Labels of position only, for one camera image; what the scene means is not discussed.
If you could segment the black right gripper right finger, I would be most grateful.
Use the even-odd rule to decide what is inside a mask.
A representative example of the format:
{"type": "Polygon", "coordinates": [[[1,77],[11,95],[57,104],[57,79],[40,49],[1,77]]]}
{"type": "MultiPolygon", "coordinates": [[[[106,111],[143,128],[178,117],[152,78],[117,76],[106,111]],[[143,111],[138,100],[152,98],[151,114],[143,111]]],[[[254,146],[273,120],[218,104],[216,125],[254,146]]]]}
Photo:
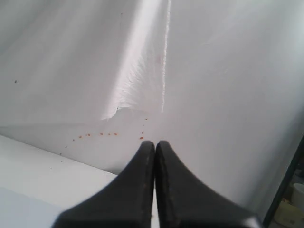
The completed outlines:
{"type": "Polygon", "coordinates": [[[167,141],[155,154],[155,184],[161,228],[261,228],[258,217],[201,182],[167,141]]]}

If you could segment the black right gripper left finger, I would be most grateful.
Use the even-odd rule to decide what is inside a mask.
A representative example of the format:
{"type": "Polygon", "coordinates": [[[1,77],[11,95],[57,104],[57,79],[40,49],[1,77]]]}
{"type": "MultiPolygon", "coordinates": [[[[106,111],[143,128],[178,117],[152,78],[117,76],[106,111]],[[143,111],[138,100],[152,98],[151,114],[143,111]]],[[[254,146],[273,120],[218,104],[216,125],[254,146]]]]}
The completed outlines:
{"type": "Polygon", "coordinates": [[[54,228],[149,228],[155,146],[144,141],[124,170],[105,188],[62,212],[54,228]]]}

